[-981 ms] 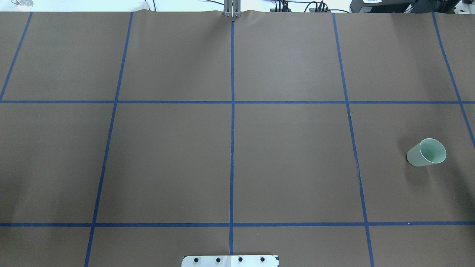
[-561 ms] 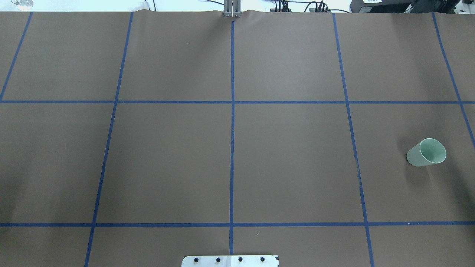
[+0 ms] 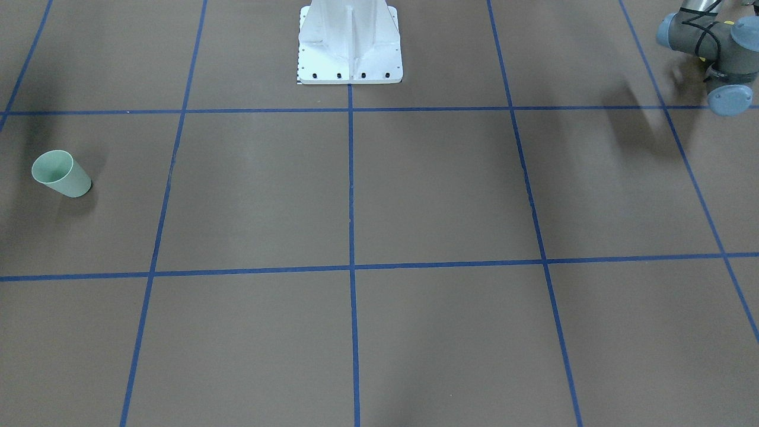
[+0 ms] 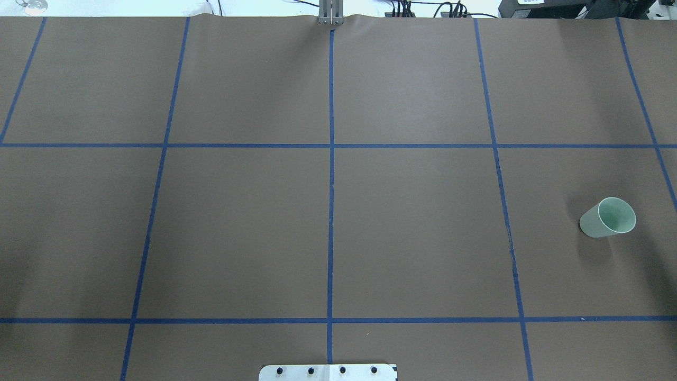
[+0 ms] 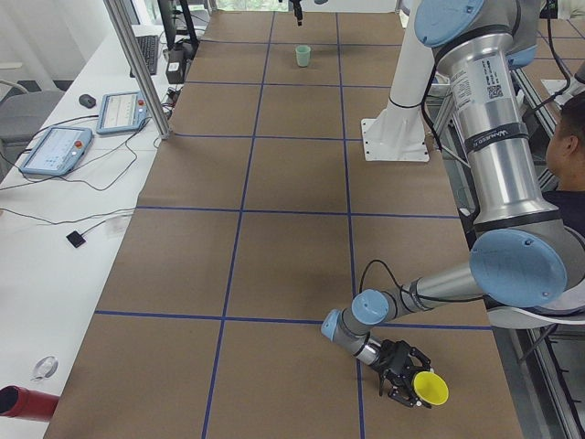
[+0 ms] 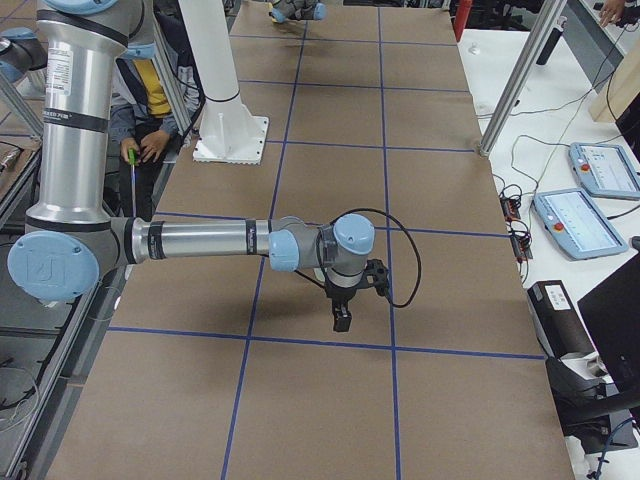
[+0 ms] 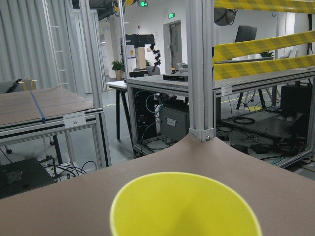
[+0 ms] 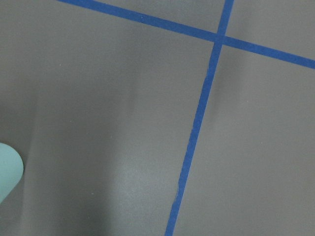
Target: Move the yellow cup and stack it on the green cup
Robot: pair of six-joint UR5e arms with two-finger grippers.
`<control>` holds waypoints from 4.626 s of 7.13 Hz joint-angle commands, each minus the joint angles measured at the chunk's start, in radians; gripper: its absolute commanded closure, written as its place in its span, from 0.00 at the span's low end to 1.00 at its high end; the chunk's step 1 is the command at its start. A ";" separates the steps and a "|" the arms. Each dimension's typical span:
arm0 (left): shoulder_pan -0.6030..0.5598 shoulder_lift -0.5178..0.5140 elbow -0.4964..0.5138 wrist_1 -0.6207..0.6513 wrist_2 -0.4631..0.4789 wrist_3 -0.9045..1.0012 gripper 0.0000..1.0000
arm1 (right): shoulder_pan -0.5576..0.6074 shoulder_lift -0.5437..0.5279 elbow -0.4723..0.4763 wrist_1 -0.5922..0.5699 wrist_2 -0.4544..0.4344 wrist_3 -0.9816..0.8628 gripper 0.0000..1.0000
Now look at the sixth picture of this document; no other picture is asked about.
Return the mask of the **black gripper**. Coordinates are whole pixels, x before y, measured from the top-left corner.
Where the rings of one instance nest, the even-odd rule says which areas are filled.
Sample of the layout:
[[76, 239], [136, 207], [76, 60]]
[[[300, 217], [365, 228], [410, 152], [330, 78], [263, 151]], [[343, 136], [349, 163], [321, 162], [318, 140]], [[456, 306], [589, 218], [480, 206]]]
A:
[[327, 279], [324, 283], [326, 296], [331, 300], [334, 317], [333, 330], [335, 332], [348, 332], [351, 327], [352, 314], [348, 310], [348, 302], [353, 299], [358, 290], [371, 287], [371, 283], [363, 277], [356, 285], [342, 287]]

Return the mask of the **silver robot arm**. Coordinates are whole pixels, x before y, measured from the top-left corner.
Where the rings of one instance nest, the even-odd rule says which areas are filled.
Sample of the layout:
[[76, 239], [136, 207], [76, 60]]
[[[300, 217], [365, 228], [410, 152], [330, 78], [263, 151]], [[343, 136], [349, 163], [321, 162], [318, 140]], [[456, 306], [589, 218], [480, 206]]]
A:
[[327, 15], [327, 7], [318, 0], [280, 0], [269, 2], [269, 16], [274, 23], [286, 21], [321, 21]]
[[[174, 99], [204, 116], [199, 159], [256, 163], [268, 120], [240, 97], [221, 6], [206, 18], [194, 5], [163, 19], [149, 1], [42, 1], [48, 38], [40, 193], [25, 234], [10, 248], [14, 283], [40, 300], [91, 290], [111, 270], [147, 260], [260, 255], [276, 271], [317, 271], [334, 330], [351, 324], [349, 301], [370, 288], [372, 223], [349, 211], [311, 227], [280, 220], [176, 224], [155, 218], [153, 196], [179, 128]], [[155, 31], [166, 24], [170, 88], [155, 62]]]

